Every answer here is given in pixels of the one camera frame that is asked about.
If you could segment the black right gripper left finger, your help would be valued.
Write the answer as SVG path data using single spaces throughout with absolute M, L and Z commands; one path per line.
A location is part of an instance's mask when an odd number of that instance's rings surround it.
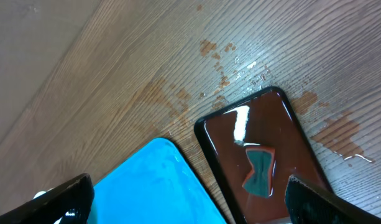
M 89 174 L 80 174 L 53 188 L 51 202 L 44 197 L 30 200 L 0 216 L 0 223 L 33 224 L 54 223 L 62 217 L 61 223 L 86 223 L 94 199 L 94 188 Z

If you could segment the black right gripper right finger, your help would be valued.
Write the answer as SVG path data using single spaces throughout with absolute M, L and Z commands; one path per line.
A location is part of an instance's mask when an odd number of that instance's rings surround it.
M 381 218 L 295 175 L 288 178 L 285 205 L 297 224 L 381 224 Z

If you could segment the light blue plate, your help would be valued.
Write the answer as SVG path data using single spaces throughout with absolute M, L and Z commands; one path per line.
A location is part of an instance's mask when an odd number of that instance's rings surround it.
M 41 191 L 37 192 L 34 195 L 32 200 L 35 200 L 35 199 L 40 198 L 40 197 L 44 197 L 43 202 L 51 202 L 53 200 L 53 196 L 54 196 L 54 194 L 50 194 L 51 190 L 53 190 L 53 188 L 48 189 L 48 190 L 41 190 Z M 59 219 L 54 221 L 54 224 L 60 224 L 61 221 L 62 221 L 62 217 L 60 217 Z

